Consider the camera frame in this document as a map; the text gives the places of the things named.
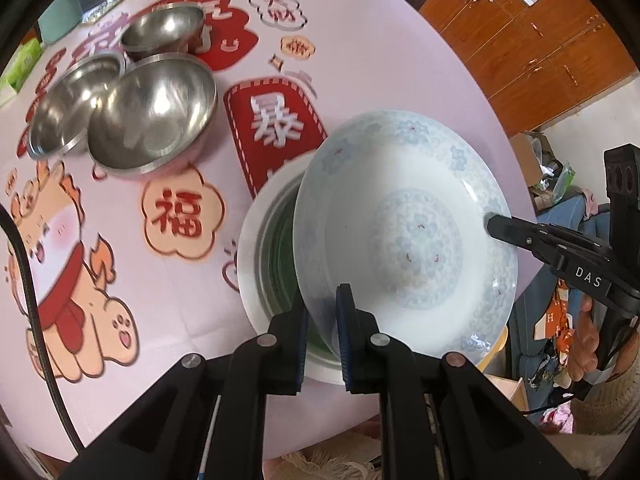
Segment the screw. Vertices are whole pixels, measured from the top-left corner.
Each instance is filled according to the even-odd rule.
[[[187,354],[181,360],[180,363],[185,368],[195,368],[202,361],[202,357],[198,354]]]
[[[257,339],[258,345],[265,346],[265,347],[273,346],[277,342],[278,342],[278,338],[276,336],[274,336],[273,334],[262,334]]]
[[[455,368],[460,368],[464,363],[466,363],[465,357],[458,352],[449,352],[445,357],[445,361],[449,366],[453,366]]]
[[[371,344],[374,346],[386,346],[391,343],[391,338],[386,334],[374,334],[369,338]]]

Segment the green tissue package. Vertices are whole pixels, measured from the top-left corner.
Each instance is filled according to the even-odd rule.
[[[22,44],[9,60],[0,76],[0,106],[14,97],[42,56],[42,47],[36,38]]]

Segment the stainless steel bowl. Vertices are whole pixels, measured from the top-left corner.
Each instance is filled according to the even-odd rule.
[[[192,2],[159,6],[131,23],[120,42],[133,61],[164,52],[194,53],[204,17],[202,7]]]
[[[49,89],[31,120],[27,152],[34,160],[86,147],[98,97],[125,71],[119,52],[101,52],[71,66]]]
[[[144,59],[98,99],[89,153],[122,177],[180,171],[202,149],[217,100],[213,72],[196,57]]]

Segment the pink tablecloth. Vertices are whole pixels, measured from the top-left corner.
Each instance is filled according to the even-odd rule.
[[[126,0],[51,45],[0,109],[2,204],[31,251],[58,384],[86,444],[182,355],[219,356],[255,335],[234,267],[252,195],[347,118],[376,108],[435,118],[484,158],[512,214],[533,219],[487,100],[403,0],[197,0],[208,12],[201,58],[216,71],[220,99],[216,133],[194,167],[143,185],[105,177],[87,154],[36,165],[23,133],[37,95],[73,60],[117,47],[126,23],[156,1]],[[275,107],[285,118],[277,131],[268,127]],[[25,443],[69,460],[74,451],[36,370],[14,260],[6,261],[0,403]],[[520,293],[540,265],[524,253],[518,262]],[[375,397],[306,380],[297,397],[268,400],[264,456],[318,442],[377,410]]]

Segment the knitted sweater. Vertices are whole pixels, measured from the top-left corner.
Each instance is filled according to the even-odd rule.
[[[597,478],[616,457],[640,416],[640,353],[620,377],[596,384],[584,401],[572,400],[571,411],[574,434],[548,439],[571,465]]]

